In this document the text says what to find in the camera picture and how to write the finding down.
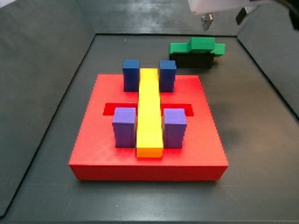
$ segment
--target blue block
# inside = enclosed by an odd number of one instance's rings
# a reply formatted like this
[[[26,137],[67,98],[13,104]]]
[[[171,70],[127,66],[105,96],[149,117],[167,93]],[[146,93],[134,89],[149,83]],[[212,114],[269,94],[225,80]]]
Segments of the blue block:
[[[125,91],[138,92],[139,73],[141,73],[141,63],[138,59],[125,60],[123,72],[125,72]]]
[[[137,109],[117,108],[114,116],[114,131],[118,148],[137,147]]]
[[[184,136],[188,128],[188,118],[184,108],[166,108],[163,110],[163,147],[184,147]]]
[[[174,60],[162,60],[159,66],[159,88],[162,93],[174,92],[177,65]]]

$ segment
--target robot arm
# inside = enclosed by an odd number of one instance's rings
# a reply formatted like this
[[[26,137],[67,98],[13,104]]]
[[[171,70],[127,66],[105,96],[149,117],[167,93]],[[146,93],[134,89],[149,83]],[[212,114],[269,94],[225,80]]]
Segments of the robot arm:
[[[299,31],[299,1],[298,0],[276,0],[290,9],[290,18],[294,29]],[[192,12],[202,14],[202,26],[205,31],[210,29],[213,22],[213,12],[228,11],[242,8],[237,22],[241,24],[245,17],[256,10],[261,4],[269,4],[273,0],[189,0]]]

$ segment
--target purple block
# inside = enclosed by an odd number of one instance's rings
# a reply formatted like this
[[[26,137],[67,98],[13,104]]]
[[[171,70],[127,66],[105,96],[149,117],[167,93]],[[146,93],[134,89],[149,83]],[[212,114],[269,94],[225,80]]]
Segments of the purple block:
[[[182,148],[188,119],[184,108],[163,110],[163,147]]]
[[[137,109],[117,108],[114,116],[114,131],[118,148],[137,147]]]

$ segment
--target gray surface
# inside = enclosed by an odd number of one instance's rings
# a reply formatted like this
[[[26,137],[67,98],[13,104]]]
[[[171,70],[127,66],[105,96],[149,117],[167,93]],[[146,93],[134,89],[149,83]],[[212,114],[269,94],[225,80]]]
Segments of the gray surface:
[[[192,13],[188,0],[78,0],[99,34],[193,34],[238,36],[240,10],[214,13],[209,31]]]
[[[78,181],[69,167],[98,73],[158,67],[189,37],[99,36],[5,221],[299,221],[299,127],[236,38],[201,72],[230,168],[218,182]]]
[[[277,3],[262,6],[238,38],[299,116],[299,32],[288,9]]]
[[[2,216],[95,33],[73,0],[17,1],[0,21]]]

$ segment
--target wall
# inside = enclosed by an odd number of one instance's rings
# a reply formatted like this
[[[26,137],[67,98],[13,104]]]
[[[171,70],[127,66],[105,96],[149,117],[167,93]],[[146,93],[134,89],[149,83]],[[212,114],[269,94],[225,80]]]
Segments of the wall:
[[[3,216],[95,33],[75,0],[17,1],[0,21]]]
[[[299,32],[278,3],[261,6],[238,39],[299,116]]]
[[[78,0],[99,34],[189,34],[238,36],[240,10],[214,13],[209,31],[193,15],[188,0]]]

